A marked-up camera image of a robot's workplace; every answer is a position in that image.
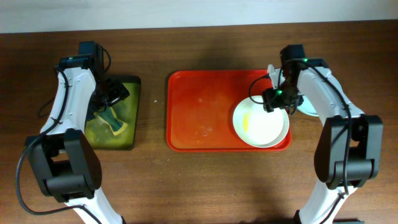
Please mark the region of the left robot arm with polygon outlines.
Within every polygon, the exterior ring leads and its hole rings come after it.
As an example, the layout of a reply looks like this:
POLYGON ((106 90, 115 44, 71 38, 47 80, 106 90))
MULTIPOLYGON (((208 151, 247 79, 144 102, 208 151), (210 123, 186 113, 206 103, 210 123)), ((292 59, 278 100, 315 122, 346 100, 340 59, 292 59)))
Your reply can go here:
POLYGON ((100 160, 85 136, 86 122, 102 114, 112 130, 120 133, 127 124, 112 106, 130 93, 119 81, 108 78, 104 64, 109 52, 94 41, 80 42, 76 55, 61 58, 55 67, 57 94, 39 135, 29 136, 16 170, 16 195, 22 208, 38 215, 22 199, 20 174, 28 158, 41 192, 65 206, 44 211, 50 215, 74 210, 85 223, 124 223, 101 189, 100 160))

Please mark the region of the green and yellow sponge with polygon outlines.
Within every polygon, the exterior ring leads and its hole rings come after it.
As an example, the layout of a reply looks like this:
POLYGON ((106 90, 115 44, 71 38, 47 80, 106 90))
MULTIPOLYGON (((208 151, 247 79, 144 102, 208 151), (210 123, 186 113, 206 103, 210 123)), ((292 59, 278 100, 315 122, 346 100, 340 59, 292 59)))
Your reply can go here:
POLYGON ((109 126, 114 136, 121 134, 128 127, 127 123, 117 117, 112 107, 108 107, 103 112, 98 113, 97 117, 109 126))

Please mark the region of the white plate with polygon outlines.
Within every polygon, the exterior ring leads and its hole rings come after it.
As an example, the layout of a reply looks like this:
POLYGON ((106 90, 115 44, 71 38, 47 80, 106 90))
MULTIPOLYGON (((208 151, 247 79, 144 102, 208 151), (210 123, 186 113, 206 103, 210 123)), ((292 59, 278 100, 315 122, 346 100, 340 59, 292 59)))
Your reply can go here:
POLYGON ((274 109, 264 110, 261 104, 250 97, 244 99, 234 109, 232 124, 235 133, 246 144, 258 148, 270 148, 281 143, 289 132, 290 122, 287 112, 274 109))

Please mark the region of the light blue plate top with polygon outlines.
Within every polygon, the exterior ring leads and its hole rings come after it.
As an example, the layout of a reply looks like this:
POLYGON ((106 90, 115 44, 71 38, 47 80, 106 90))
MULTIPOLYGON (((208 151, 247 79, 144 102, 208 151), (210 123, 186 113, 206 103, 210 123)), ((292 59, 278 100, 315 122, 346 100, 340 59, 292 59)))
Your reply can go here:
POLYGON ((316 112, 315 108, 311 104, 310 100, 305 95, 302 96, 302 99, 303 99, 303 102, 301 105, 299 105, 297 107, 297 109, 300 112, 302 112, 303 114, 318 117, 318 113, 316 112))

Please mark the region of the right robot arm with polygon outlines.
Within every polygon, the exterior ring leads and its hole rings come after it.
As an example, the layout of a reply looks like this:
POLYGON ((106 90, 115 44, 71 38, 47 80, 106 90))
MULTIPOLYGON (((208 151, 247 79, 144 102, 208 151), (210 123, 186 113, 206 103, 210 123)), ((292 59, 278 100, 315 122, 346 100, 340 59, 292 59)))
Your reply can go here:
POLYGON ((269 67, 272 87, 262 92, 265 111, 296 110, 308 101, 323 129, 314 154, 318 180, 293 223, 334 223, 346 199, 379 172, 383 123, 345 95, 322 58, 308 58, 303 45, 280 51, 281 66, 269 67))

